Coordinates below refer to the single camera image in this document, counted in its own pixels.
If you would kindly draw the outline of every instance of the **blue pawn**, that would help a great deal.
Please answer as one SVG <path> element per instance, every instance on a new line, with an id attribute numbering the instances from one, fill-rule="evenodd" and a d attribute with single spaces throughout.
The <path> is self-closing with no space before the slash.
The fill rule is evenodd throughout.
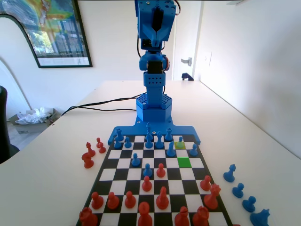
<path id="1" fill-rule="evenodd" d="M 260 213 L 251 213 L 250 220 L 254 226 L 268 225 L 269 209 L 263 209 Z"/>
<path id="2" fill-rule="evenodd" d="M 198 155 L 197 145 L 196 144 L 193 144 L 192 149 L 189 151 L 189 154 L 191 156 L 197 156 Z"/>
<path id="3" fill-rule="evenodd" d="M 130 142 L 130 138 L 126 137 L 126 143 L 124 144 L 124 147 L 130 148 L 132 146 L 132 143 Z"/>
<path id="4" fill-rule="evenodd" d="M 175 156 L 174 142 L 173 141 L 169 143 L 169 148 L 168 148 L 166 154 L 168 155 L 168 157 L 174 157 Z"/>
<path id="5" fill-rule="evenodd" d="M 243 200 L 243 207 L 246 211 L 252 213 L 255 211 L 254 203 L 256 202 L 256 198 L 254 196 L 250 196 L 249 200 Z"/>
<path id="6" fill-rule="evenodd" d="M 140 165 L 140 159 L 137 158 L 138 157 L 137 153 L 134 153 L 133 157 L 134 158 L 132 160 L 132 166 L 134 166 L 134 167 L 139 166 Z"/>
<path id="7" fill-rule="evenodd" d="M 236 167 L 234 164 L 230 165 L 229 172 L 224 173 L 224 179 L 228 182 L 233 182 L 235 180 L 235 177 L 233 176 L 233 172 L 236 170 Z"/>
<path id="8" fill-rule="evenodd" d="M 114 144 L 114 147 L 115 147 L 116 149 L 121 148 L 121 143 L 119 142 L 118 137 L 115 137 L 115 144 Z"/>
<path id="9" fill-rule="evenodd" d="M 244 193 L 243 193 L 243 189 L 244 189 L 244 184 L 243 183 L 239 183 L 237 187 L 234 187 L 232 189 L 232 193 L 237 197 L 237 198 L 241 198 L 244 196 Z"/>
<path id="10" fill-rule="evenodd" d="M 162 141 L 161 141 L 161 138 L 162 138 L 162 133 L 161 133 L 161 131 L 159 131 L 158 133 L 157 133 L 157 137 L 158 137 L 158 141 L 156 142 L 156 144 L 155 144 L 155 146 L 156 146 L 156 148 L 162 148 L 163 146 L 164 146 L 164 144 L 162 143 Z"/>
<path id="11" fill-rule="evenodd" d="M 149 176 L 149 178 L 151 178 L 152 176 L 152 170 L 150 169 L 150 165 L 148 163 L 145 164 L 145 170 L 143 171 L 143 176 Z"/>
<path id="12" fill-rule="evenodd" d="M 171 135 L 171 128 L 167 128 L 167 133 L 165 135 L 165 140 L 167 140 L 167 141 L 172 141 L 173 140 L 173 136 Z"/>

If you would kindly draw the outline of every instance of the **black square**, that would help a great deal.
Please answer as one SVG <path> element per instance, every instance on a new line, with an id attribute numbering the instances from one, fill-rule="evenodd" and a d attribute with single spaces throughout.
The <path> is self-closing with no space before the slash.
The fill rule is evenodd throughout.
<path id="1" fill-rule="evenodd" d="M 130 159 L 132 157 L 132 150 L 122 150 L 120 154 L 121 159 Z"/>
<path id="2" fill-rule="evenodd" d="M 112 181 L 98 181 L 95 185 L 94 192 L 99 195 L 108 195 L 110 193 Z"/>
<path id="3" fill-rule="evenodd" d="M 124 194 L 126 194 L 128 191 L 131 191 L 132 194 L 139 194 L 139 189 L 140 189 L 140 180 L 128 180 L 126 182 L 126 188 Z"/>
<path id="4" fill-rule="evenodd" d="M 155 197 L 154 195 L 141 194 L 139 195 L 138 205 L 142 202 L 147 202 L 150 206 L 150 213 L 155 212 Z"/>
<path id="5" fill-rule="evenodd" d="M 168 180 L 155 180 L 154 181 L 154 192 L 160 194 L 161 187 L 166 188 L 166 194 L 169 194 Z"/>
<path id="6" fill-rule="evenodd" d="M 170 194 L 170 207 L 173 213 L 179 213 L 182 206 L 187 207 L 184 194 Z"/>
<path id="7" fill-rule="evenodd" d="M 154 225 L 173 226 L 173 218 L 171 213 L 155 213 Z"/>
<path id="8" fill-rule="evenodd" d="M 116 169 L 113 180 L 127 180 L 128 169 Z"/>
<path id="9" fill-rule="evenodd" d="M 134 143 L 133 149 L 134 150 L 143 150 L 144 149 L 144 143 Z"/>
<path id="10" fill-rule="evenodd" d="M 121 213 L 118 226 L 133 226 L 137 222 L 137 213 Z"/>
<path id="11" fill-rule="evenodd" d="M 192 168 L 196 180 L 204 180 L 207 175 L 205 168 Z"/>
<path id="12" fill-rule="evenodd" d="M 155 151 L 154 150 L 143 150 L 143 158 L 153 159 L 154 157 L 155 157 Z"/>
<path id="13" fill-rule="evenodd" d="M 166 168 L 166 159 L 154 159 L 155 168 L 159 168 L 159 164 L 162 163 L 164 168 Z"/>
<path id="14" fill-rule="evenodd" d="M 169 180 L 181 180 L 181 173 L 179 168 L 167 168 L 167 178 Z"/>
<path id="15" fill-rule="evenodd" d="M 118 165 L 119 159 L 107 159 L 107 161 L 103 162 L 104 169 L 116 169 Z"/>
<path id="16" fill-rule="evenodd" d="M 108 205 L 107 205 L 107 203 L 109 201 L 109 198 L 108 198 L 107 203 L 105 204 L 105 207 L 104 207 L 104 211 L 103 211 L 104 213 L 120 213 L 121 206 L 122 206 L 123 195 L 116 195 L 116 196 L 119 198 L 119 205 L 118 205 L 118 207 L 116 209 L 114 209 L 114 210 L 109 209 Z"/>
<path id="17" fill-rule="evenodd" d="M 182 180 L 185 194 L 199 194 L 198 185 L 195 180 Z"/>

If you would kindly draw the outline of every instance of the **white square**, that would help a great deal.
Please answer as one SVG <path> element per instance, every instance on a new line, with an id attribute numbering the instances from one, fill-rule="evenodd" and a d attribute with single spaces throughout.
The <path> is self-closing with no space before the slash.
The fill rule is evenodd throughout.
<path id="1" fill-rule="evenodd" d="M 111 150 L 109 159 L 119 159 L 121 154 L 121 150 Z"/>
<path id="2" fill-rule="evenodd" d="M 114 192 L 115 195 L 124 195 L 126 182 L 126 180 L 113 180 L 110 192 Z"/>
<path id="3" fill-rule="evenodd" d="M 227 226 L 226 219 L 222 212 L 210 212 L 208 222 L 210 226 Z"/>
<path id="4" fill-rule="evenodd" d="M 204 168 L 204 165 L 200 158 L 189 158 L 189 160 L 192 168 Z"/>
<path id="5" fill-rule="evenodd" d="M 164 209 L 164 210 L 159 209 L 158 206 L 157 206 L 157 204 L 156 204 L 156 199 L 157 199 L 158 196 L 159 196 L 158 194 L 155 195 L 155 213 L 171 213 L 169 195 L 168 194 L 166 195 L 167 198 L 168 198 L 168 200 L 169 200 L 169 204 L 168 204 L 167 208 Z"/>
<path id="6" fill-rule="evenodd" d="M 179 168 L 179 163 L 177 158 L 167 158 L 166 159 L 167 168 Z"/>
<path id="7" fill-rule="evenodd" d="M 155 193 L 155 190 L 154 190 L 154 181 L 153 180 L 150 180 L 152 186 L 151 186 L 151 190 L 149 190 L 148 192 L 144 191 L 142 189 L 142 184 L 143 184 L 144 180 L 141 180 L 140 181 L 140 190 L 139 190 L 139 194 L 154 194 Z"/>
<path id="8" fill-rule="evenodd" d="M 185 199 L 187 203 L 188 212 L 197 212 L 200 206 L 204 206 L 201 196 L 199 194 L 186 194 Z"/>
<path id="9" fill-rule="evenodd" d="M 145 158 L 142 159 L 142 168 L 145 168 L 145 164 L 149 164 L 150 168 L 153 169 L 155 167 L 155 160 L 153 158 Z"/>
<path id="10" fill-rule="evenodd" d="M 130 168 L 131 159 L 119 159 L 117 168 L 118 169 L 128 169 Z"/>
<path id="11" fill-rule="evenodd" d="M 100 225 L 116 226 L 118 225 L 120 213 L 104 213 Z"/>
<path id="12" fill-rule="evenodd" d="M 142 170 L 141 168 L 128 169 L 127 180 L 140 180 L 141 170 Z"/>
<path id="13" fill-rule="evenodd" d="M 123 201 L 122 201 L 122 206 L 121 206 L 121 211 L 120 211 L 121 213 L 137 213 L 138 212 L 138 199 L 139 199 L 139 196 L 134 194 L 133 197 L 136 198 L 136 204 L 133 208 L 129 209 L 125 205 L 125 201 L 126 201 L 127 196 L 126 195 L 123 196 Z"/>
<path id="14" fill-rule="evenodd" d="M 180 168 L 182 180 L 195 180 L 192 168 Z"/>
<path id="15" fill-rule="evenodd" d="M 104 169 L 102 175 L 100 176 L 99 180 L 113 180 L 115 176 L 116 169 Z"/>
<path id="16" fill-rule="evenodd" d="M 168 181 L 169 194 L 185 194 L 181 180 Z"/>
<path id="17" fill-rule="evenodd" d="M 134 157 L 133 157 L 134 153 L 137 153 L 137 156 L 138 156 L 137 158 L 138 158 L 138 159 L 143 158 L 143 150 L 133 150 L 133 151 L 132 151 L 132 159 L 134 158 Z"/>
<path id="18" fill-rule="evenodd" d="M 144 143 L 145 136 L 136 136 L 135 137 L 135 143 Z"/>
<path id="19" fill-rule="evenodd" d="M 178 158 L 188 158 L 186 149 L 176 149 L 175 152 L 177 153 Z"/>
<path id="20" fill-rule="evenodd" d="M 99 208 L 97 210 L 93 209 L 93 207 L 92 207 L 92 201 L 93 201 L 93 199 L 91 199 L 89 208 L 92 210 L 92 213 L 103 213 L 105 205 L 107 204 L 108 196 L 107 195 L 101 195 L 101 196 L 103 197 L 103 205 L 102 205 L 101 208 Z"/>

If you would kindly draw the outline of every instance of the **red pawn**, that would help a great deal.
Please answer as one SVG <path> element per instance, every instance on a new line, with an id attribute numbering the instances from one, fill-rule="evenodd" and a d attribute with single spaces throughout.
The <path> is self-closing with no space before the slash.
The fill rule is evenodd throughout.
<path id="1" fill-rule="evenodd" d="M 211 180 L 211 178 L 209 176 L 205 176 L 205 180 L 201 181 L 201 188 L 204 191 L 209 191 L 210 190 L 210 188 L 211 188 L 210 180 Z"/>
<path id="2" fill-rule="evenodd" d="M 119 205 L 119 198 L 114 194 L 114 192 L 109 193 L 109 200 L 108 200 L 108 208 L 114 210 Z"/>
<path id="3" fill-rule="evenodd" d="M 136 204 L 136 198 L 133 196 L 131 191 L 127 192 L 127 198 L 124 202 L 127 208 L 133 208 Z"/>
<path id="4" fill-rule="evenodd" d="M 152 218 L 149 215 L 149 204 L 147 202 L 140 203 L 138 210 L 141 215 L 138 220 L 138 226 L 152 226 Z"/>
<path id="5" fill-rule="evenodd" d="M 93 157 L 95 155 L 95 151 L 92 150 L 91 144 L 89 142 L 86 143 L 86 147 L 88 149 L 88 153 L 90 154 L 90 156 Z"/>
<path id="6" fill-rule="evenodd" d="M 168 197 L 166 195 L 166 188 L 165 187 L 161 187 L 160 195 L 156 199 L 156 204 L 157 204 L 158 208 L 161 209 L 161 210 L 165 210 L 168 207 L 169 200 L 168 200 Z"/>
<path id="7" fill-rule="evenodd" d="M 103 206 L 103 197 L 99 196 L 97 192 L 92 193 L 92 207 L 97 210 Z"/>
<path id="8" fill-rule="evenodd" d="M 79 221 L 82 226 L 96 226 L 97 216 L 92 213 L 92 210 L 88 207 L 83 208 L 79 213 Z"/>
<path id="9" fill-rule="evenodd" d="M 142 189 L 145 192 L 148 192 L 151 190 L 152 184 L 150 182 L 150 177 L 149 176 L 145 176 L 144 177 L 144 182 L 142 184 Z"/>
<path id="10" fill-rule="evenodd" d="M 175 226 L 189 226 L 188 209 L 185 206 L 182 206 L 180 213 L 178 213 L 174 218 Z"/>
<path id="11" fill-rule="evenodd" d="M 94 165 L 94 162 L 93 160 L 91 159 L 91 156 L 90 154 L 87 152 L 87 153 L 84 153 L 81 157 L 81 159 L 84 161 L 84 167 L 86 169 L 89 169 L 91 168 L 93 165 Z"/>
<path id="12" fill-rule="evenodd" d="M 160 163 L 159 164 L 159 169 L 157 169 L 157 176 L 160 177 L 160 178 L 165 176 L 165 170 L 163 169 L 163 167 L 164 167 L 163 164 Z"/>
<path id="13" fill-rule="evenodd" d="M 211 191 L 211 194 L 205 195 L 204 203 L 209 209 L 214 210 L 218 207 L 218 201 L 217 201 L 216 197 L 219 195 L 221 188 L 219 185 L 213 184 L 211 186 L 210 191 Z"/>
<path id="14" fill-rule="evenodd" d="M 208 226 L 209 211 L 206 207 L 200 206 L 193 215 L 192 222 L 194 226 Z"/>

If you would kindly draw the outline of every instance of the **table surface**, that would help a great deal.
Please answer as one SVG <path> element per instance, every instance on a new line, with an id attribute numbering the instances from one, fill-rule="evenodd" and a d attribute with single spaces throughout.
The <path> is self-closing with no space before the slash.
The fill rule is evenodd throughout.
<path id="1" fill-rule="evenodd" d="M 80 104 L 132 97 L 145 92 L 142 81 L 107 81 Z M 167 81 L 175 125 L 192 125 L 200 149 L 235 224 L 251 226 L 242 200 L 256 197 L 256 212 L 270 209 L 270 226 L 301 222 L 301 161 L 200 82 Z M 112 102 L 101 109 L 133 108 L 135 100 Z M 70 111 L 25 149 L 0 165 L 0 219 L 6 226 L 73 226 L 105 157 L 97 154 L 85 169 L 86 142 L 107 140 L 115 126 L 133 125 L 136 112 Z M 235 182 L 223 173 L 236 165 Z M 244 197 L 231 190 L 241 182 Z"/>

